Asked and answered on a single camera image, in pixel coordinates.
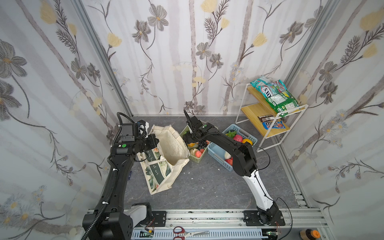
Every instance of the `light blue slotted cable tray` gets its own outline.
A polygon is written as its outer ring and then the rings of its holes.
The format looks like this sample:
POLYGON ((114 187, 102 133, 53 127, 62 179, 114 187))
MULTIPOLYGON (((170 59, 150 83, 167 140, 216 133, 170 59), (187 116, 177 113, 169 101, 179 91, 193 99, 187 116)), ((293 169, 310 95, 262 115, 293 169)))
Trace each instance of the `light blue slotted cable tray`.
MULTIPOLYGON (((173 239, 177 234, 173 233, 173 229, 155 229, 153 237, 140 237, 140 232, 144 229, 134 229, 132 232, 132 240, 163 240, 173 239)), ((257 239, 268 238, 263 236, 261 229, 186 229, 186 232, 209 231, 207 235, 191 236, 187 239, 210 240, 210 239, 257 239)))

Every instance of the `wallpaper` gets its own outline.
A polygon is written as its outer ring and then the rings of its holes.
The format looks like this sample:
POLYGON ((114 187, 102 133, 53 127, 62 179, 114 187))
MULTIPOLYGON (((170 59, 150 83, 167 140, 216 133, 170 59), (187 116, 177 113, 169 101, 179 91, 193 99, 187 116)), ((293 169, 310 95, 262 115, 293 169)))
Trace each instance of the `wallpaper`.
POLYGON ((0 3, 0 232, 73 239, 121 105, 69 1, 0 3))
POLYGON ((83 3, 134 114, 236 114, 247 83, 285 80, 326 1, 83 3))
POLYGON ((343 0, 288 87, 310 107, 283 146, 339 240, 383 234, 383 56, 383 2, 343 0))

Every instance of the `robotic arm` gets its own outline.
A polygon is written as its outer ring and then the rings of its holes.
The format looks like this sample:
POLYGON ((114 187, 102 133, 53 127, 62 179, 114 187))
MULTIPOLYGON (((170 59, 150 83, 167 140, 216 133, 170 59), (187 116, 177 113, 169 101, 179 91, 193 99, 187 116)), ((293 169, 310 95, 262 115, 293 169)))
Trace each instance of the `robotic arm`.
POLYGON ((227 151, 233 157, 233 170, 244 178, 255 197, 260 223, 265 225, 273 223, 279 208, 269 196, 260 179, 252 146, 231 139, 220 133, 212 124, 208 122, 203 124, 195 116, 190 118, 185 110, 184 114, 191 131, 186 134, 187 141, 208 140, 227 151))

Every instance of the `brown bottle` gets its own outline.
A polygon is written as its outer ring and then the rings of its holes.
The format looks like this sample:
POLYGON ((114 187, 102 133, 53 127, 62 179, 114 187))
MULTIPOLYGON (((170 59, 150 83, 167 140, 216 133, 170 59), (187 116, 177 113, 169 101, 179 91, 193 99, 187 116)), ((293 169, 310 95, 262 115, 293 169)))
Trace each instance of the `brown bottle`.
POLYGON ((316 230, 306 229, 300 231, 300 236, 303 240, 316 240, 320 238, 320 233, 316 230))

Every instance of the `gray marble floor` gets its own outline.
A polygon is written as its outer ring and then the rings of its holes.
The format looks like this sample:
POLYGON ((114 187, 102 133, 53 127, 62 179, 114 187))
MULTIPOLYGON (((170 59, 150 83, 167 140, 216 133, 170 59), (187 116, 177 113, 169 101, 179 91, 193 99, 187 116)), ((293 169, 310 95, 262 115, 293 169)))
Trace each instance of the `gray marble floor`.
MULTIPOLYGON (((224 131, 235 122, 236 117, 198 117, 217 126, 224 131)), ((187 125, 185 117, 134 117, 134 120, 143 119, 158 126, 172 125, 178 132, 187 125)), ((249 122, 238 124, 258 141, 262 136, 249 122)), ((273 199, 281 197, 290 208, 297 208, 293 190, 281 165, 274 148, 266 150, 271 157, 268 168, 260 171, 263 183, 273 199)), ((265 152, 256 153, 257 164, 262 168, 268 164, 265 152)), ((134 203, 150 202, 152 209, 251 209, 256 208, 252 196, 242 177, 235 172, 229 172, 215 159, 205 154, 200 163, 189 161, 181 174, 175 180, 172 188, 154 195, 150 195, 145 182, 144 173, 139 163, 135 162, 132 168, 131 179, 127 183, 124 205, 128 207, 134 203)), ((280 208, 285 204, 277 201, 280 208)))

